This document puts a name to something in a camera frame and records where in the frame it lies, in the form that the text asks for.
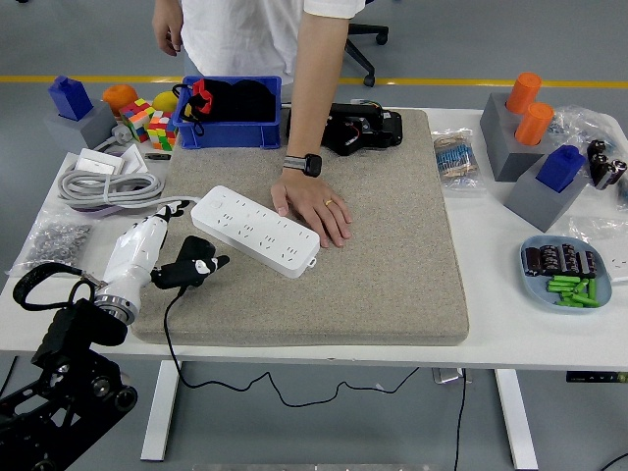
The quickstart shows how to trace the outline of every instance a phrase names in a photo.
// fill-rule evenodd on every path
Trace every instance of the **person's hand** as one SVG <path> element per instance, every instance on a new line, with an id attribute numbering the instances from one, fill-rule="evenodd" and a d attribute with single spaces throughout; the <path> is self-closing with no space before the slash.
<path id="1" fill-rule="evenodd" d="M 153 31 L 157 45 L 169 56 L 176 56 L 181 52 L 182 28 L 183 10 L 179 0 L 155 0 Z"/>
<path id="2" fill-rule="evenodd" d="M 291 204 L 319 235 L 322 247 L 329 247 L 327 234 L 337 247 L 351 237 L 351 214 L 344 200 L 323 180 L 307 177 L 300 170 L 284 169 L 271 187 L 271 195 L 279 215 L 285 216 Z"/>

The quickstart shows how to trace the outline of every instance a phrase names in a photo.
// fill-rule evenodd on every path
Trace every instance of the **table leg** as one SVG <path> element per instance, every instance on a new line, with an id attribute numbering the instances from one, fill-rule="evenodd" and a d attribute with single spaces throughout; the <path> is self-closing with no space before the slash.
<path id="1" fill-rule="evenodd" d="M 173 360 L 162 361 L 141 451 L 141 459 L 144 461 L 164 460 L 178 385 L 179 375 L 175 362 Z"/>
<path id="2" fill-rule="evenodd" d="M 498 369 L 495 370 L 495 376 L 514 467 L 517 470 L 538 470 L 517 372 Z"/>

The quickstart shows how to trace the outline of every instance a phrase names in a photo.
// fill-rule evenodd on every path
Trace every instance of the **white t-shirt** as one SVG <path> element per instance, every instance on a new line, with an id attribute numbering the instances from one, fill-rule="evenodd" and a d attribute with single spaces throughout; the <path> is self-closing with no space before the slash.
<path id="1" fill-rule="evenodd" d="M 302 13 L 353 18 L 365 0 L 183 0 L 183 47 L 208 77 L 293 82 Z"/>

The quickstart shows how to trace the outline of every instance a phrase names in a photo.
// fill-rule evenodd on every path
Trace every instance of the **plastic bag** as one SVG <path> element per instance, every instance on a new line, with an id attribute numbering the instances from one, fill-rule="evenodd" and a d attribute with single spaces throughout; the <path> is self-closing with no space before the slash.
<path id="1" fill-rule="evenodd" d="M 64 204 L 44 204 L 7 275 L 21 277 L 45 262 L 80 268 L 82 255 L 97 222 Z"/>
<path id="2" fill-rule="evenodd" d="M 586 243 L 601 239 L 625 238 L 628 221 L 606 218 L 571 216 L 566 221 L 564 236 L 575 237 Z"/>
<path id="3" fill-rule="evenodd" d="M 444 188 L 481 195 L 486 192 L 480 168 L 471 147 L 472 131 L 434 131 L 434 152 Z"/>
<path id="4" fill-rule="evenodd" d="M 617 182 L 617 210 L 628 211 L 628 179 L 625 175 Z"/>
<path id="5" fill-rule="evenodd" d="M 562 144 L 574 145 L 580 153 L 587 155 L 587 147 L 593 140 L 603 140 L 606 157 L 622 158 L 625 149 L 619 144 L 608 119 L 601 113 L 576 105 L 554 108 L 548 134 L 559 147 Z"/>

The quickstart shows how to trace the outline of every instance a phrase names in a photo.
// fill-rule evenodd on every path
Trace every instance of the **beige felt mat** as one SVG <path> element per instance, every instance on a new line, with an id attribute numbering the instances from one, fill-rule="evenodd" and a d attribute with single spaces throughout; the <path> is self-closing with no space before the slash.
<path id="1" fill-rule="evenodd" d="M 188 235 L 207 238 L 231 263 L 189 289 L 169 317 L 174 342 L 228 346 L 455 345 L 468 334 L 427 116 L 399 110 L 404 139 L 348 157 L 323 151 L 322 177 L 347 202 L 353 238 L 321 249 L 296 280 L 193 226 L 171 221 L 159 264 L 174 262 Z M 173 155 L 166 195 L 203 196 L 221 184 L 273 208 L 270 186 L 286 150 L 209 148 Z M 164 343 L 163 315 L 176 290 L 150 286 L 134 334 Z"/>

